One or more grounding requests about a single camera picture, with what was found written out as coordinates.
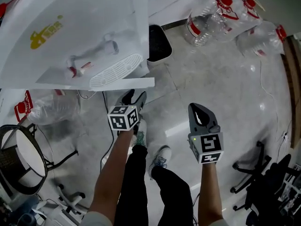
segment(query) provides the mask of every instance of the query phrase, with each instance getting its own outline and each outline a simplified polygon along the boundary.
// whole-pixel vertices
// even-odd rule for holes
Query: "gray floor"
[[[148,124],[148,162],[161,145],[169,145],[173,155],[168,168],[189,184],[194,199],[199,192],[202,167],[197,164],[187,142],[187,109],[192,102],[207,106],[215,113],[224,133],[225,152],[217,163],[223,214],[229,225],[244,225],[247,212],[234,212],[232,207],[243,202],[246,192],[230,193],[230,188],[243,180],[244,174],[231,166],[241,160],[246,163],[246,168],[251,167],[258,156],[255,147],[258,140],[266,143],[267,154],[273,161],[277,160],[282,142],[280,137],[283,132],[290,131],[291,124],[290,96],[282,60],[280,56],[262,62],[246,59],[234,42],[195,48],[184,41],[181,29],[177,27],[166,32],[174,49],[173,55],[166,63],[150,68],[147,75],[155,77],[156,83],[154,88],[146,90],[148,99],[142,111]],[[261,80],[272,96],[262,89]],[[114,105],[122,92],[107,92],[108,104]],[[41,127],[51,144],[55,162],[74,148],[78,149],[79,156],[69,159],[54,171],[54,175],[50,172],[40,195],[43,199],[57,200],[54,185],[62,183],[70,193],[84,192],[87,197],[82,204],[88,207],[99,174],[100,158],[112,138],[102,93],[87,101],[80,100],[80,106],[80,116],[74,121]],[[38,140],[43,153],[51,160],[45,138],[38,134]],[[279,158],[287,152],[289,145],[289,142],[281,145]],[[155,181],[150,181],[147,173],[145,183],[149,225],[155,226],[164,205],[159,187]]]

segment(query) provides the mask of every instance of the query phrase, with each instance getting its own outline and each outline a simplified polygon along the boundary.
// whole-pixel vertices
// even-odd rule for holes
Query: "shoe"
[[[162,146],[156,153],[154,160],[152,161],[150,168],[149,168],[149,175],[150,178],[152,178],[151,176],[151,170],[155,167],[155,166],[159,166],[159,167],[163,167],[163,168],[167,168],[167,163],[171,158],[171,149],[169,146],[164,145]]]
[[[146,144],[146,131],[147,125],[144,119],[141,119],[139,124],[137,124],[138,128],[134,127],[134,135],[131,141],[131,146],[135,145],[143,145],[147,148]]]

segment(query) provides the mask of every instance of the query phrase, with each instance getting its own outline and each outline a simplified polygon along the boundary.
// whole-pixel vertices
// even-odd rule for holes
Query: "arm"
[[[222,201],[215,163],[203,164],[198,201],[198,223],[200,226],[209,226],[220,219],[223,219]]]
[[[132,136],[133,130],[120,132],[96,182],[94,198],[89,210],[105,215],[112,224],[114,224]]]

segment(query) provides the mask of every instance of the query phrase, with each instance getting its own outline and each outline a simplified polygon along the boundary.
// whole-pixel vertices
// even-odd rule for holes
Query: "white box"
[[[190,148],[199,164],[219,161],[224,152],[222,132],[191,136]]]
[[[108,118],[112,130],[130,130],[139,121],[137,106],[112,106]]]

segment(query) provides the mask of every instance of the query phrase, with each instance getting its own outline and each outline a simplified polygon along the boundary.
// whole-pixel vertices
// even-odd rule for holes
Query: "white machine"
[[[17,0],[0,27],[0,88],[154,86],[147,0]]]

